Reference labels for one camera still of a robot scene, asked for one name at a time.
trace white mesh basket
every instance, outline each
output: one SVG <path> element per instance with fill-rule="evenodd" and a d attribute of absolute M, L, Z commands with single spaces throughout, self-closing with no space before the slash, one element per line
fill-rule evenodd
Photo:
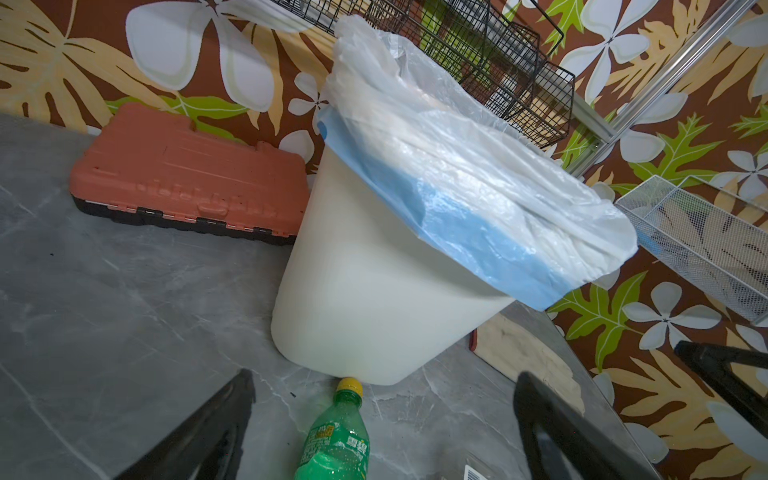
<path fill-rule="evenodd" d="M 616 206 L 629 217 L 645 250 L 750 322 L 766 321 L 768 232 L 655 175 Z"/>

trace bottle label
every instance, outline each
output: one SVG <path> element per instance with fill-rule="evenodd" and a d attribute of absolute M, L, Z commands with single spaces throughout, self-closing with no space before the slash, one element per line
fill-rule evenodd
<path fill-rule="evenodd" d="M 483 475 L 480 475 L 480 472 L 470 467 L 469 465 L 464 465 L 464 480 L 488 480 L 488 479 Z"/>
<path fill-rule="evenodd" d="M 311 460 L 317 452 L 336 447 L 345 449 L 357 458 L 357 471 L 360 478 L 364 479 L 368 471 L 369 442 L 340 427 L 338 422 L 328 422 L 311 429 L 304 442 L 304 453 L 301 455 L 299 467 Z"/>

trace black wire basket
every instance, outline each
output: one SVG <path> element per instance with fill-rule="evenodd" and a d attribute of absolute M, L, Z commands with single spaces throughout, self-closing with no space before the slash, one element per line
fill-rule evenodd
<path fill-rule="evenodd" d="M 539 147 L 568 136 L 574 75 L 541 53 L 536 31 L 507 19 L 490 0 L 273 1 L 330 34 L 339 16 L 361 15 L 374 28 L 412 41 Z"/>
<path fill-rule="evenodd" d="M 573 113 L 574 75 L 545 60 L 532 88 L 533 100 L 502 117 L 535 145 L 544 148 L 568 136 Z"/>

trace barcode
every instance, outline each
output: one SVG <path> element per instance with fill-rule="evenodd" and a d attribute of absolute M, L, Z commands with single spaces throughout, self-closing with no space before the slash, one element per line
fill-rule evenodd
<path fill-rule="evenodd" d="M 488 480 L 488 479 L 480 475 L 480 472 L 470 467 L 469 465 L 464 465 L 464 480 Z"/>

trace toolbox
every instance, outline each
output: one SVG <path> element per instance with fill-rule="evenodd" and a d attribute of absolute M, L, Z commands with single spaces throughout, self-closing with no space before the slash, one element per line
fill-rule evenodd
<path fill-rule="evenodd" d="M 292 243 L 310 198 L 304 160 L 195 131 L 184 115 L 125 104 L 72 169 L 81 211 L 120 223 Z"/>

